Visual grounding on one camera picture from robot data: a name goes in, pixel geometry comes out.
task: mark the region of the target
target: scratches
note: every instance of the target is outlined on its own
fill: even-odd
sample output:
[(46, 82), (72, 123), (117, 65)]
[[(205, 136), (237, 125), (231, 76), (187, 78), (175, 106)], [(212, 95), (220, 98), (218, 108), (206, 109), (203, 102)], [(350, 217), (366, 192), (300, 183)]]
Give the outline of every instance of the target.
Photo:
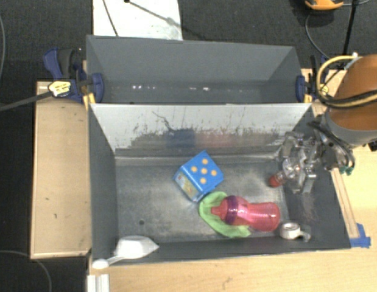
[(233, 280), (232, 277), (227, 277), (227, 279), (224, 282), (222, 282), (222, 289), (226, 290), (226, 284), (228, 284), (232, 280)]

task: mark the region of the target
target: bin floor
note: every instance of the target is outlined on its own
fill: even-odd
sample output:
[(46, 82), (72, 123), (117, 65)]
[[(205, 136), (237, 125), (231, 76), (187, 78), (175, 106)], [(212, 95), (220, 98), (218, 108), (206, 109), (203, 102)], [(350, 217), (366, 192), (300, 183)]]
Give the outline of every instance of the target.
[[(130, 166), (130, 159), (124, 158), (124, 165), (122, 160), (116, 163), (120, 237), (144, 235), (158, 243), (224, 238), (201, 219), (197, 204), (172, 179), (180, 165), (161, 161), (156, 165)], [(216, 190), (242, 196), (251, 203), (272, 201), (280, 208), (281, 220), (289, 218), (283, 188), (267, 185), (269, 176), (278, 170), (276, 161), (216, 163), (224, 173), (224, 181)], [(254, 231), (251, 235), (268, 236), (274, 233)]]

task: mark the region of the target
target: white paper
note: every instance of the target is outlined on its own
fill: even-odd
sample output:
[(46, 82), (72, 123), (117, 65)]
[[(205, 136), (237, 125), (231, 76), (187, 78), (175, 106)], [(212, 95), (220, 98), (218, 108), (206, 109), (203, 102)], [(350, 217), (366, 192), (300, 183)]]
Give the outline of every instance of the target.
[[(105, 0), (120, 37), (182, 40), (177, 0)], [(93, 33), (115, 36), (102, 0), (93, 0)]]

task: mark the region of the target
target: white scoop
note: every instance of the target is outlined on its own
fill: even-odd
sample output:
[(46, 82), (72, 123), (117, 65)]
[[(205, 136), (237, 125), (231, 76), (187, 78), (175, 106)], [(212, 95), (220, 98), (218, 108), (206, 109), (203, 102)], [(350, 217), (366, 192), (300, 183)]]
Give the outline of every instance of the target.
[(140, 259), (159, 248), (151, 239), (143, 236), (127, 236), (119, 239), (114, 256), (98, 259), (92, 263), (95, 269), (103, 269), (120, 260)]

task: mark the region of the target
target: blue foam cube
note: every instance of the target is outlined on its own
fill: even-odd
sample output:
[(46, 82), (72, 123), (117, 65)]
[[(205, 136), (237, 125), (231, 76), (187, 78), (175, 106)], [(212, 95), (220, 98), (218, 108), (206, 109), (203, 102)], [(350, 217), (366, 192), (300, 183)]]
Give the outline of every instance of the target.
[(204, 150), (183, 164), (173, 179), (189, 199), (198, 202), (224, 180), (224, 174)]

